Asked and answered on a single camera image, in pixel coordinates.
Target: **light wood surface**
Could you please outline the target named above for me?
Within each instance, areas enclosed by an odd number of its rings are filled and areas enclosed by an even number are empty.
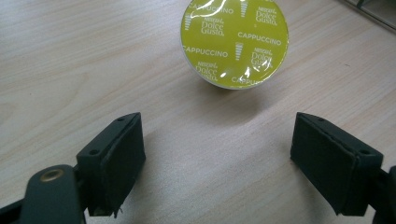
[[[0,206],[31,175],[141,112],[147,161],[123,213],[88,223],[371,223],[337,216],[290,161],[298,111],[396,165],[396,34],[336,0],[277,0],[290,47],[259,87],[226,91],[180,46],[190,0],[0,3]]]

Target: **wood grain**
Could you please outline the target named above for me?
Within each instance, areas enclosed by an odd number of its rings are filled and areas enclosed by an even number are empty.
[[[190,1],[0,4],[0,206],[37,171],[75,165],[107,124],[140,111],[147,162],[113,217],[89,223],[371,223],[337,217],[290,161],[298,111],[396,164],[396,35],[341,1],[278,0],[290,30],[276,75],[226,91],[180,46]]]

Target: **tabletop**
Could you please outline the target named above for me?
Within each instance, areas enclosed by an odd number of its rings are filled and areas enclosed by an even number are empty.
[[[147,160],[118,217],[88,223],[371,223],[337,216],[290,160],[297,112],[323,117],[396,164],[396,34],[337,0],[277,0],[285,61],[228,91],[187,62],[190,0],[0,4],[0,207],[34,173],[141,112]]]

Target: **wooden table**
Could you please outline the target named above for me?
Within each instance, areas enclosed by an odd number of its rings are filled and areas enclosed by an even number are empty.
[[[290,161],[296,112],[396,164],[396,34],[336,0],[278,0],[290,47],[259,87],[226,91],[187,63],[190,0],[0,3],[0,206],[31,175],[140,111],[147,161],[123,213],[88,223],[371,223],[337,217]]]

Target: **capsule lid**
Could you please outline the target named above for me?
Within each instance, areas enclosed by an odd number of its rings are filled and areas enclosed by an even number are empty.
[[[263,83],[282,64],[289,44],[285,18],[272,0],[193,0],[180,32],[198,74],[231,90]]]

